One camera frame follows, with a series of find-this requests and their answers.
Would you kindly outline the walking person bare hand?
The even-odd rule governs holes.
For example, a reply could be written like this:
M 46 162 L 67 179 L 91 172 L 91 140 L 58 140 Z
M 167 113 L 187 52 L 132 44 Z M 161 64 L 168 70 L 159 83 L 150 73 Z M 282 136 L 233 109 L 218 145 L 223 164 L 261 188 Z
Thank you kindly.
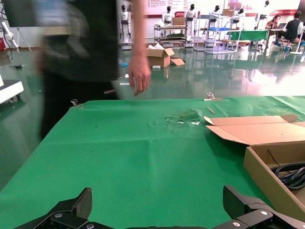
M 145 92 L 150 85 L 151 69 L 148 58 L 139 53 L 133 53 L 129 63 L 128 75 L 133 94 Z

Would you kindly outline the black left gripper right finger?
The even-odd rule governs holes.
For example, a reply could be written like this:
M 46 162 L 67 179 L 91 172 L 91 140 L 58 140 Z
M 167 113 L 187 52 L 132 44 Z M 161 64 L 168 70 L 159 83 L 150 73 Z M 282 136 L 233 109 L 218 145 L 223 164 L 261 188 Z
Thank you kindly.
M 305 223 L 275 211 L 259 198 L 245 196 L 232 186 L 223 188 L 223 208 L 231 218 L 216 229 L 303 229 Z

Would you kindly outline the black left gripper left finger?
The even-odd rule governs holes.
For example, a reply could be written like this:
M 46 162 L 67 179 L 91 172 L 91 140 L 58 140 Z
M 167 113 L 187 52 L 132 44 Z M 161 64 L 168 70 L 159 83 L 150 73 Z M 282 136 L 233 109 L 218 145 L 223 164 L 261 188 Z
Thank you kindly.
M 18 226 L 19 229 L 103 229 L 89 221 L 92 212 L 92 188 L 86 187 L 75 198 L 58 202 L 45 215 Z

